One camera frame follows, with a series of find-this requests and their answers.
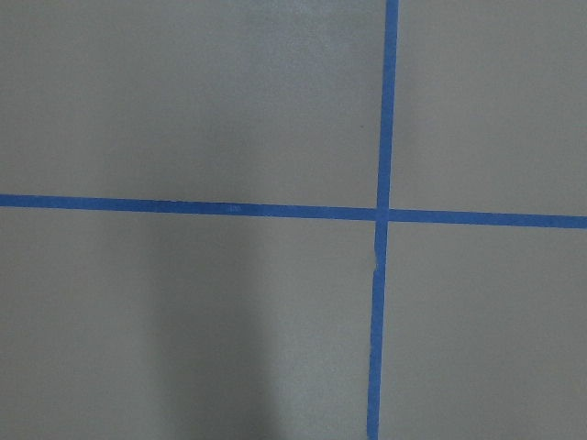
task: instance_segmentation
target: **gray surface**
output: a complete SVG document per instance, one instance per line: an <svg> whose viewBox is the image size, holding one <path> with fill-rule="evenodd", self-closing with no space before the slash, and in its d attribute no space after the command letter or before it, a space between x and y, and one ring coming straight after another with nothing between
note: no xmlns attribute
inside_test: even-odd
<svg viewBox="0 0 587 440"><path fill-rule="evenodd" d="M400 2L392 204L587 215L587 2Z"/></svg>
<svg viewBox="0 0 587 440"><path fill-rule="evenodd" d="M383 9L4 0L0 191L374 205Z"/></svg>
<svg viewBox="0 0 587 440"><path fill-rule="evenodd" d="M0 438L365 435L372 225L0 212Z"/></svg>
<svg viewBox="0 0 587 440"><path fill-rule="evenodd" d="M381 439L587 435L585 231L392 225Z"/></svg>

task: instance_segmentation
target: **blue line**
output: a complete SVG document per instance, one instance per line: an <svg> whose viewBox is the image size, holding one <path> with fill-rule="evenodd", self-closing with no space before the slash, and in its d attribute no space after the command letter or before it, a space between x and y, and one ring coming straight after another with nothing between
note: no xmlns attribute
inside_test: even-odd
<svg viewBox="0 0 587 440"><path fill-rule="evenodd" d="M387 0L385 6L385 43L379 169L377 174L377 215L375 224L375 258L371 303L371 353L367 394L367 436L379 437L381 403L383 318L385 303L385 270L387 265L387 231L392 180L393 99L395 90L395 53L397 46L398 0Z"/></svg>
<svg viewBox="0 0 587 440"><path fill-rule="evenodd" d="M442 223L451 225L559 227L587 229L587 216L542 214L497 214L459 211L391 209L391 222Z"/></svg>
<svg viewBox="0 0 587 440"><path fill-rule="evenodd" d="M289 204L179 202L166 200L106 199L51 195L0 194L0 206L19 208L83 209L129 211L133 213L175 213L196 215L243 215L252 217L327 218L375 220L372 208L303 206Z"/></svg>

